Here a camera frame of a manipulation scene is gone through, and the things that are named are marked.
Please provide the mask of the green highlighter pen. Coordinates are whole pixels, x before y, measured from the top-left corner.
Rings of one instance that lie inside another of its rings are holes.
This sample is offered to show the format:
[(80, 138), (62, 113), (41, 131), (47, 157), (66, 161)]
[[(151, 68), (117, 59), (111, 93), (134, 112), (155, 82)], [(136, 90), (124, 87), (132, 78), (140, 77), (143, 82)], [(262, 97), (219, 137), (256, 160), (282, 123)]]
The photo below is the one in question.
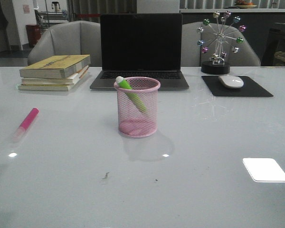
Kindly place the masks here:
[[(117, 76), (117, 78), (115, 79), (115, 82), (122, 89), (132, 90), (132, 87), (130, 86), (130, 84), (122, 76)], [(136, 93), (126, 93), (126, 95), (141, 113), (147, 112), (146, 106), (144, 105), (144, 103), (142, 102), (142, 100)]]

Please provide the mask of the pink highlighter pen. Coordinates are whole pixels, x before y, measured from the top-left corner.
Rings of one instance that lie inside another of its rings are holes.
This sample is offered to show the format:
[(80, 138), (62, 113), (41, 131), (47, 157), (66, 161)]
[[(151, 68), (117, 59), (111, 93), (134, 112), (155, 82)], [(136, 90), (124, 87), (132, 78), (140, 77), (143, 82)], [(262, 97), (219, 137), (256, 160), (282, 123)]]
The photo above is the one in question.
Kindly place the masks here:
[(19, 125), (19, 127), (13, 134), (12, 141), (14, 143), (17, 143), (21, 140), (21, 138), (26, 133), (27, 129), (30, 127), (32, 122), (35, 120), (38, 113), (39, 113), (39, 110), (36, 107), (31, 109), (31, 111), (28, 113), (28, 115), (25, 117), (25, 119), (22, 121), (22, 123)]

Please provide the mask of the pink mesh pen holder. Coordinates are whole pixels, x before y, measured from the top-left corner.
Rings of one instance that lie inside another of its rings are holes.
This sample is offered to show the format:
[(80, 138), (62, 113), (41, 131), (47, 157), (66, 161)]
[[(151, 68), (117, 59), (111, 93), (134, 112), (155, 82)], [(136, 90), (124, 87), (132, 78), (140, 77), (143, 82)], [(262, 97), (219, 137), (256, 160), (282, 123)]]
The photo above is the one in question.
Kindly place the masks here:
[[(124, 78), (132, 90), (122, 89), (114, 83), (117, 91), (118, 129), (120, 133), (133, 138), (150, 136), (157, 131), (157, 94), (161, 84), (149, 77)], [(146, 106), (147, 112), (141, 113), (126, 93), (136, 93)]]

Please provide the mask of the dark grey laptop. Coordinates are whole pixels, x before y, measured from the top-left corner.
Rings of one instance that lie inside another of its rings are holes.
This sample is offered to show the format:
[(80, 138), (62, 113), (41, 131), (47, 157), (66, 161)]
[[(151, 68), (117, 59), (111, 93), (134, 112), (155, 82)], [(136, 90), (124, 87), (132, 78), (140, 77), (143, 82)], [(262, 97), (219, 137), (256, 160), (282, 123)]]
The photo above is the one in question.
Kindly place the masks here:
[(119, 13), (100, 17), (102, 71), (90, 85), (113, 90), (115, 78), (157, 79), (161, 90), (189, 88), (181, 72), (180, 13)]

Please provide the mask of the middle cream book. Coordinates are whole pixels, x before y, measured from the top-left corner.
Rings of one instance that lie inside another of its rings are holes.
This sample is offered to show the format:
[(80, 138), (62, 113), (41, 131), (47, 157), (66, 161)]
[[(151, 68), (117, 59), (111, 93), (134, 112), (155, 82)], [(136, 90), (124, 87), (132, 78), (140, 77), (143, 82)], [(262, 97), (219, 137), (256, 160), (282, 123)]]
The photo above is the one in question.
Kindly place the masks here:
[(67, 78), (49, 79), (49, 78), (22, 78), (24, 85), (75, 85), (88, 72), (89, 66), (85, 66), (80, 71)]

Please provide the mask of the cream book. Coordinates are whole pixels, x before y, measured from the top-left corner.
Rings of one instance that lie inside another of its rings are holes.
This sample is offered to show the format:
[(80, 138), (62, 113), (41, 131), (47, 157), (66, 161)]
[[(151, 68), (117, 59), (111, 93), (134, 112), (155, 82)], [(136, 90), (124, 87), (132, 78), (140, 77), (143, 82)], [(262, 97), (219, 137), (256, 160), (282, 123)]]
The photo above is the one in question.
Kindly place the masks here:
[(22, 78), (24, 85), (75, 85), (88, 72), (89, 66), (85, 66), (80, 71), (67, 78), (49, 79), (49, 78)]
[(26, 91), (69, 91), (75, 85), (24, 85), (21, 83), (21, 84), (18, 84), (18, 90), (26, 90)]

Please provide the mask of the white computer mouse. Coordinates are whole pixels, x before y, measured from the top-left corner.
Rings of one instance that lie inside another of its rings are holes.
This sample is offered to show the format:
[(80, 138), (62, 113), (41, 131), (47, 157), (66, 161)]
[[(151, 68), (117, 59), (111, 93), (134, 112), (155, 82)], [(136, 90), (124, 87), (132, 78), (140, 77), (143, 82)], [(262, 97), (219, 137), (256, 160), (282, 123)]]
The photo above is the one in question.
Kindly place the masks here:
[(226, 88), (242, 88), (244, 85), (243, 80), (238, 76), (224, 75), (218, 77), (220, 83)]

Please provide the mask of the top yellow book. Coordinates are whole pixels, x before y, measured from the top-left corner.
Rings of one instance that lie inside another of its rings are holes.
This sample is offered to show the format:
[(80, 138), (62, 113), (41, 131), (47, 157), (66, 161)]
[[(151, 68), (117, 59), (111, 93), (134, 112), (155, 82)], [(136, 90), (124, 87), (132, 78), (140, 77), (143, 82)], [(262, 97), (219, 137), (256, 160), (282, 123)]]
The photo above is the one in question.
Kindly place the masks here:
[(90, 55), (51, 56), (19, 70), (23, 78), (67, 78), (91, 64)]

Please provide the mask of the black mouse pad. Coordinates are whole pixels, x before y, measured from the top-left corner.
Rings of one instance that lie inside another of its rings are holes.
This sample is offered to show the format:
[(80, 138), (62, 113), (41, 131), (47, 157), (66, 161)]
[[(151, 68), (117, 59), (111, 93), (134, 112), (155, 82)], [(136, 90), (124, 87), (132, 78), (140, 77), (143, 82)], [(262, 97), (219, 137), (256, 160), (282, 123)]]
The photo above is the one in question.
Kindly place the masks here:
[(227, 88), (219, 81), (218, 76), (202, 76), (203, 81), (214, 96), (221, 97), (273, 97), (273, 95), (264, 89), (248, 76), (240, 76), (244, 85), (241, 88)]

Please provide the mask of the bottom cream book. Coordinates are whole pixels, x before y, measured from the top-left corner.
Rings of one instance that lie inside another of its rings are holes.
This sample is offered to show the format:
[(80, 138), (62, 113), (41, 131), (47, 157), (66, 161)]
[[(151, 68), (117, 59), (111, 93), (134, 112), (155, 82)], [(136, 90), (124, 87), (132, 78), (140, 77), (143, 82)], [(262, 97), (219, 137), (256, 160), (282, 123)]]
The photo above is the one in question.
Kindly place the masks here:
[(21, 84), (18, 84), (18, 90), (26, 90), (26, 91), (69, 91), (75, 85), (24, 85), (21, 83)]

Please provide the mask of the ferris wheel desk toy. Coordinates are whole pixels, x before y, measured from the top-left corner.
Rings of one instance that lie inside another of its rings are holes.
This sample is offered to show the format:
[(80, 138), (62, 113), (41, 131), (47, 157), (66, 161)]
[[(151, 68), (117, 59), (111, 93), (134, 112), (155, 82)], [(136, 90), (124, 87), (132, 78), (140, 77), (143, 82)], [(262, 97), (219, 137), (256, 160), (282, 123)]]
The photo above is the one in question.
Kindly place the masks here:
[(233, 24), (239, 23), (240, 16), (235, 16), (232, 19), (232, 23), (226, 26), (227, 20), (231, 16), (231, 12), (226, 10), (224, 12), (215, 11), (212, 16), (216, 19), (216, 27), (211, 26), (209, 19), (202, 21), (202, 26), (196, 29), (197, 34), (209, 34), (209, 39), (200, 39), (197, 41), (197, 45), (200, 47), (201, 53), (206, 54), (209, 52), (210, 47), (214, 47), (214, 52), (210, 55), (207, 61), (201, 64), (201, 71), (208, 74), (228, 74), (230, 72), (230, 65), (226, 61), (228, 53), (224, 50), (223, 45), (228, 44), (231, 47), (233, 53), (240, 51), (238, 46), (231, 45), (231, 41), (235, 41), (236, 44), (242, 44), (244, 42), (243, 37), (231, 37), (230, 35), (235, 30), (230, 30)]

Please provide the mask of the red trash bin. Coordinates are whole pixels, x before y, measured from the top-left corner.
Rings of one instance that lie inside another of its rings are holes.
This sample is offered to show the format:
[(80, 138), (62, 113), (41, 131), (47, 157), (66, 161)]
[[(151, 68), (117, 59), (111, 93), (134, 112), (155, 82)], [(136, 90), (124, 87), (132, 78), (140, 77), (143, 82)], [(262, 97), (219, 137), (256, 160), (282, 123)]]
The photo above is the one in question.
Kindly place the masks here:
[(26, 25), (29, 46), (34, 47), (41, 38), (40, 26), (37, 24)]

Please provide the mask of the fruit bowl on counter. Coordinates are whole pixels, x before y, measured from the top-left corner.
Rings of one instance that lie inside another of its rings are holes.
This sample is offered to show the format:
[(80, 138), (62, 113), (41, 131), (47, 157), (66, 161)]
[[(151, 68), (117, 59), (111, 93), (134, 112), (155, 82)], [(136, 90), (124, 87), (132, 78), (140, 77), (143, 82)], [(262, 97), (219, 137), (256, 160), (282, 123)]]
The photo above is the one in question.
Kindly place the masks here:
[(239, 9), (253, 9), (257, 5), (255, 5), (253, 2), (248, 2), (246, 0), (236, 0), (235, 6), (238, 7)]

